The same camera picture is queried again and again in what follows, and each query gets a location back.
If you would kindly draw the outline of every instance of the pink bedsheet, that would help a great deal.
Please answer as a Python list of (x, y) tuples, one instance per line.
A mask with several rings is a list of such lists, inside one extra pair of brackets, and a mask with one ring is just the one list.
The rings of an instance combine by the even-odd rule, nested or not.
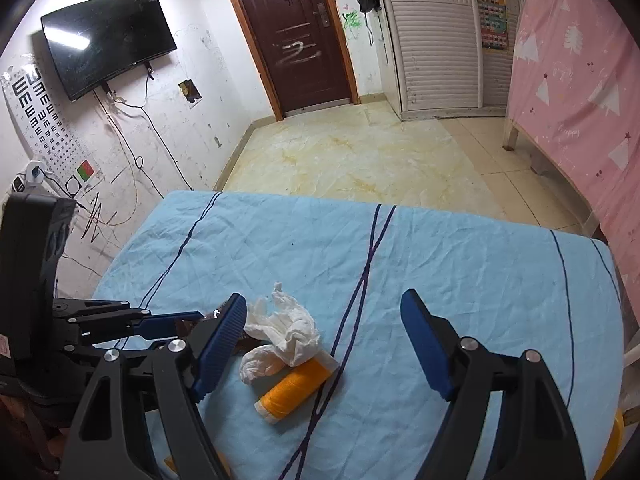
[(608, 0), (526, 0), (507, 117), (571, 178), (640, 319), (640, 50)]

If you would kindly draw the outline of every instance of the door frame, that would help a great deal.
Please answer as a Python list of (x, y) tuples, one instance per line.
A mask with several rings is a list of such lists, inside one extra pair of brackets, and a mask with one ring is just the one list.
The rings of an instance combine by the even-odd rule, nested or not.
[[(340, 15), (338, 14), (338, 5), (336, 4), (335, 0), (326, 0), (326, 2), (327, 6), (329, 7), (329, 19), (331, 20), (336, 32), (336, 36), (338, 37), (338, 45), (340, 46), (340, 54), (342, 56), (342, 66), (344, 67), (344, 72), (347, 76), (351, 103), (359, 105), (360, 97), (358, 96), (358, 87), (356, 86), (356, 76), (353, 72), (351, 56), (347, 47), (347, 38), (344, 35), (344, 29), (342, 28)], [(282, 112), (280, 100), (278, 99), (278, 93), (276, 92), (276, 87), (273, 84), (273, 79), (271, 78), (271, 74), (269, 74), (269, 69), (260, 51), (260, 46), (258, 46), (258, 41), (254, 33), (254, 29), (251, 26), (251, 22), (249, 21), (246, 9), (242, 4), (242, 0), (231, 0), (231, 5), (236, 12), (236, 17), (238, 18), (240, 28), (242, 29), (244, 38), (249, 46), (251, 56), (254, 58), (255, 66), (258, 69), (260, 79), (265, 91), (267, 92), (267, 97), (269, 98), (271, 108), (273, 108), (273, 114), (275, 115), (277, 121), (281, 121), (284, 119), (284, 114)]]

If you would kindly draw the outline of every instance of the white tissue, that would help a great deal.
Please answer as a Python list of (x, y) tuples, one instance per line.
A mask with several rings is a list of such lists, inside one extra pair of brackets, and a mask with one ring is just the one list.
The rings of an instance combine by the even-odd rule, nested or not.
[(240, 380), (250, 384), (257, 377), (276, 374), (285, 365), (295, 367), (315, 356), (320, 349), (316, 322), (296, 298), (282, 291), (276, 282), (271, 293), (276, 312), (267, 315), (266, 298), (247, 305), (244, 331), (251, 337), (269, 340), (247, 352), (240, 362)]

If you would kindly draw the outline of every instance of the flat screen tv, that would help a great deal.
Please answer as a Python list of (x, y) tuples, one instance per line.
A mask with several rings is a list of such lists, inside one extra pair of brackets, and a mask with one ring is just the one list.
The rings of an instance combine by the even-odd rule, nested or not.
[(47, 14), (41, 22), (72, 101), (177, 48), (158, 0), (90, 0)]

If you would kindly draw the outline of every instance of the brown door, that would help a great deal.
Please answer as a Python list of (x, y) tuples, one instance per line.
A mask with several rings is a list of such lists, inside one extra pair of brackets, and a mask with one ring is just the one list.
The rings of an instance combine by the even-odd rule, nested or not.
[(283, 112), (350, 97), (325, 0), (242, 0)]

